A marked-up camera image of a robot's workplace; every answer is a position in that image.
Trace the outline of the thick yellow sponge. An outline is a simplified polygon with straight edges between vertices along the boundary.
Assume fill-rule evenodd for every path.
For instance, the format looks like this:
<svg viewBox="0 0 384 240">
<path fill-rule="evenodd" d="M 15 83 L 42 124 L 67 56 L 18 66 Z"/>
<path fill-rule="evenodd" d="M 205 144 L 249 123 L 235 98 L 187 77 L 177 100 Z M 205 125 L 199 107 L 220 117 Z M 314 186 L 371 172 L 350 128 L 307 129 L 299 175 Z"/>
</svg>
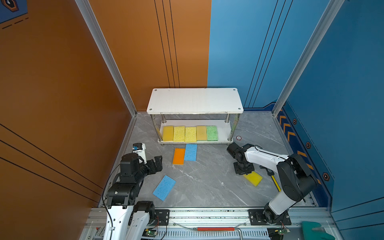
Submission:
<svg viewBox="0 0 384 240">
<path fill-rule="evenodd" d="M 174 141 L 174 126 L 163 127 L 163 141 L 164 142 Z"/>
</svg>

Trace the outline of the light yellow sponge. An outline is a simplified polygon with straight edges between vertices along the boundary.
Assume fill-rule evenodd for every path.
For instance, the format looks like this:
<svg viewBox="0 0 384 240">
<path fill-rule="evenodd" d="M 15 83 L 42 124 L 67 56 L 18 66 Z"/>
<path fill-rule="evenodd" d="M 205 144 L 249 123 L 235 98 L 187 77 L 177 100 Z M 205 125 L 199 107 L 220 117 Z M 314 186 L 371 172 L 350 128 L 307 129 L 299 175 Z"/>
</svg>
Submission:
<svg viewBox="0 0 384 240">
<path fill-rule="evenodd" d="M 197 142 L 197 128 L 185 127 L 185 142 L 196 143 Z"/>
<path fill-rule="evenodd" d="M 183 143 L 185 141 L 185 126 L 174 126 L 174 137 L 173 141 L 178 143 Z"/>
</svg>

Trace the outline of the green sponge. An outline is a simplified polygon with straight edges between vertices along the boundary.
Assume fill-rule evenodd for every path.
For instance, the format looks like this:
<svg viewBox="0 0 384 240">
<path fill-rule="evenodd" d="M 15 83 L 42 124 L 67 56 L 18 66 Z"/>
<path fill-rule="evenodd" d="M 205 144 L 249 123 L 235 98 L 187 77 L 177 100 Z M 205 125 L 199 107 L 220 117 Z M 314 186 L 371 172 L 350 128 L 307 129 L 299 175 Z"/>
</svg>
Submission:
<svg viewBox="0 0 384 240">
<path fill-rule="evenodd" d="M 207 126 L 207 141 L 216 142 L 219 140 L 218 128 L 217 126 Z"/>
</svg>

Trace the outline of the dark yellow sponge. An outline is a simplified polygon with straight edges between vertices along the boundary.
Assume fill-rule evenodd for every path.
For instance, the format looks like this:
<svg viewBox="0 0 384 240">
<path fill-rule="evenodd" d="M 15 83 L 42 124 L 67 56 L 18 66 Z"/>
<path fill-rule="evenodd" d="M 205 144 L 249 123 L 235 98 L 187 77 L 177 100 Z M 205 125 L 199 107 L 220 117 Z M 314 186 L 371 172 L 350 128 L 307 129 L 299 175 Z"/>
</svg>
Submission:
<svg viewBox="0 0 384 240">
<path fill-rule="evenodd" d="M 196 126 L 197 141 L 207 141 L 207 127 L 206 126 Z"/>
</svg>

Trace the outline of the white two-tier shelf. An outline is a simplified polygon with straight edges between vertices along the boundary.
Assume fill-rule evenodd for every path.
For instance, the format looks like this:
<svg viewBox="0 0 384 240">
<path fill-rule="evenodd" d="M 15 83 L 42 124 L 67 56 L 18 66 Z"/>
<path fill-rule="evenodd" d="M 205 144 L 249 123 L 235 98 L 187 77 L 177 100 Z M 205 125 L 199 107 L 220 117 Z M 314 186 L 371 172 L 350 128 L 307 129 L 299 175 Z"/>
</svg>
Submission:
<svg viewBox="0 0 384 240">
<path fill-rule="evenodd" d="M 229 145 L 243 112 L 236 88 L 157 88 L 152 90 L 147 108 L 159 144 L 183 144 L 164 140 L 167 126 L 216 126 L 217 141 L 197 143 Z"/>
</svg>

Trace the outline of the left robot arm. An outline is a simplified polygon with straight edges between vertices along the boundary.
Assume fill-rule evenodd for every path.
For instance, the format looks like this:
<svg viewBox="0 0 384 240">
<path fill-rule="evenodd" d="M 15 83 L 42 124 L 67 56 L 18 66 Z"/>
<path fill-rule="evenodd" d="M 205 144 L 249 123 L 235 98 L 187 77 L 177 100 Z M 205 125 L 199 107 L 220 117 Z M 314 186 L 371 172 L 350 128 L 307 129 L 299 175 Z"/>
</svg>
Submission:
<svg viewBox="0 0 384 240">
<path fill-rule="evenodd" d="M 137 153 L 122 157 L 117 181 L 107 191 L 104 202 L 107 211 L 104 240 L 140 240 L 148 224 L 155 220 L 152 201 L 136 198 L 143 186 L 144 178 L 163 169 L 163 157 L 144 161 Z"/>
</svg>

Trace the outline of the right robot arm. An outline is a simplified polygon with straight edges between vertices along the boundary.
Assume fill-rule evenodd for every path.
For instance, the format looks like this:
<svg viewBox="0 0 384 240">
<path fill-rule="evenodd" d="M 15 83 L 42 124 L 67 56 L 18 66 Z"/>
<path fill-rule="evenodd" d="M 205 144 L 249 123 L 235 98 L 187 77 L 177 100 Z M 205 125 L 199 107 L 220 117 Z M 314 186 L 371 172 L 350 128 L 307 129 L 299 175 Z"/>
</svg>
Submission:
<svg viewBox="0 0 384 240">
<path fill-rule="evenodd" d="M 259 213 L 250 213 L 250 218 L 261 225 L 288 224 L 288 210 L 319 185 L 309 165 L 298 154 L 279 155 L 256 145 L 246 144 L 242 147 L 232 143 L 227 152 L 233 157 L 235 173 L 249 179 L 252 184 L 258 184 L 255 164 L 278 175 L 281 185 L 279 193 L 265 205 Z"/>
</svg>

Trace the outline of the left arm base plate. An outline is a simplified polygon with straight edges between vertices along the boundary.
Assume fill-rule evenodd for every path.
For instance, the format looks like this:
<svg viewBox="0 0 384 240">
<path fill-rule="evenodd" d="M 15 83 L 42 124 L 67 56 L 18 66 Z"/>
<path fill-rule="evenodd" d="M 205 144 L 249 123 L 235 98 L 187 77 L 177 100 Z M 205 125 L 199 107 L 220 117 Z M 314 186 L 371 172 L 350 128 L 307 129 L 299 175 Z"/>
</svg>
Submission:
<svg viewBox="0 0 384 240">
<path fill-rule="evenodd" d="M 149 226 L 168 226 L 169 219 L 169 209 L 155 209 L 154 215 L 150 217 Z"/>
</svg>

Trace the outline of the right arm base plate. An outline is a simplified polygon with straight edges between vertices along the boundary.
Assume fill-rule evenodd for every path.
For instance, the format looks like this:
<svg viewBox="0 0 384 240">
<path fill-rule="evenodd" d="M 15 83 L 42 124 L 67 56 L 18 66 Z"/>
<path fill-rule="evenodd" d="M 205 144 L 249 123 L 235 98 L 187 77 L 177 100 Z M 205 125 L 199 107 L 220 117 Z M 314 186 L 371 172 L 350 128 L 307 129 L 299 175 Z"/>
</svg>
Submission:
<svg viewBox="0 0 384 240">
<path fill-rule="evenodd" d="M 288 210 L 284 211 L 281 215 L 276 215 L 271 210 L 250 209 L 248 214 L 252 226 L 290 226 L 292 224 Z"/>
</svg>

